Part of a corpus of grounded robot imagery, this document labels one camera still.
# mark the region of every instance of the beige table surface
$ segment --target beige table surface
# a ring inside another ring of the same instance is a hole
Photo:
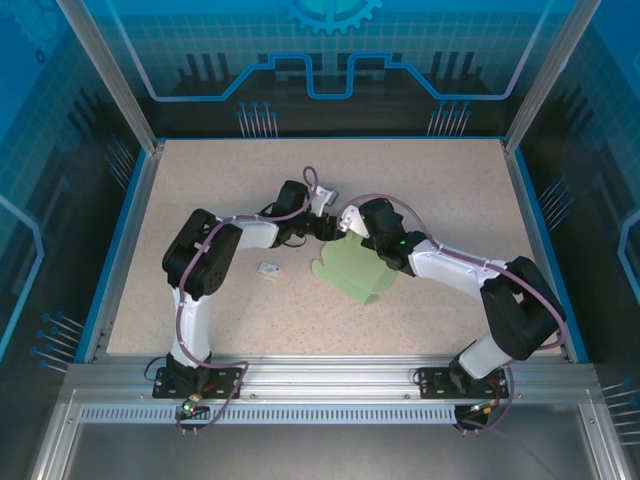
[[[531,257],[498,140],[289,139],[167,141],[107,352],[165,354],[175,314],[162,257],[191,212],[254,213],[313,165],[340,192],[332,211],[364,193],[397,196],[447,245],[488,258]],[[415,229],[406,218],[405,228]],[[311,273],[322,243],[239,252],[215,294],[214,353],[458,353],[488,331],[477,300],[399,275],[367,307]],[[270,280],[260,262],[282,268]]]

